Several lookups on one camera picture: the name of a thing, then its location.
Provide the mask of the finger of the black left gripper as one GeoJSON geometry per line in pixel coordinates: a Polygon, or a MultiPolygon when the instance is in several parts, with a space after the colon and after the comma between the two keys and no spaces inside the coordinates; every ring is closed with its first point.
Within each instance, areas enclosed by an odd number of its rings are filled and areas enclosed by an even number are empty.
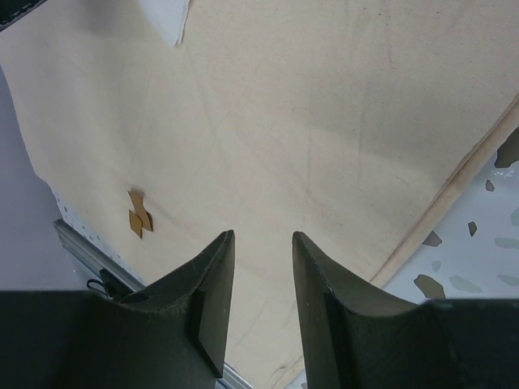
{"type": "Polygon", "coordinates": [[[0,0],[0,32],[28,15],[45,0],[0,0]]]}

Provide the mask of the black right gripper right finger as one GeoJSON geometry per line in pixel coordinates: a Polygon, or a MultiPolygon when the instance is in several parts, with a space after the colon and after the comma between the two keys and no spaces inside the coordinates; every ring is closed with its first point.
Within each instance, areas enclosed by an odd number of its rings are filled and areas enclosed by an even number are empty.
{"type": "Polygon", "coordinates": [[[515,388],[518,302],[416,305],[292,238],[302,350],[310,388],[515,388]]]}

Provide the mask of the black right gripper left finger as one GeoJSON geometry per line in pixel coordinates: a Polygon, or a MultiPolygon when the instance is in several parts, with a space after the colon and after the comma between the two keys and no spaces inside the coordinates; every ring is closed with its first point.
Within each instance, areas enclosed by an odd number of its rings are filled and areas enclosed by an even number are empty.
{"type": "Polygon", "coordinates": [[[1,295],[4,388],[213,388],[223,375],[234,232],[123,299],[1,295]]]}

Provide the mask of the brown indicator tape strip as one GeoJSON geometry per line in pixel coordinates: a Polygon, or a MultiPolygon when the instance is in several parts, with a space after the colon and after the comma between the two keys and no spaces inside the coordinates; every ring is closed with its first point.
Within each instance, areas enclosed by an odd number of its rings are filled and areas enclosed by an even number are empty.
{"type": "Polygon", "coordinates": [[[131,189],[127,191],[132,209],[129,210],[129,225],[131,231],[142,239],[144,231],[153,231],[152,215],[146,210],[144,206],[144,193],[141,190],[131,189]]]}

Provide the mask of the white gauze pad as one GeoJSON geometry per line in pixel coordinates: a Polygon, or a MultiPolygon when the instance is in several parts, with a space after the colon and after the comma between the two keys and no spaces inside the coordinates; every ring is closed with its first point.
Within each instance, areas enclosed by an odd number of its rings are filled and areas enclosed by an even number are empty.
{"type": "Polygon", "coordinates": [[[139,0],[144,16],[167,45],[182,42],[190,0],[139,0]]]}

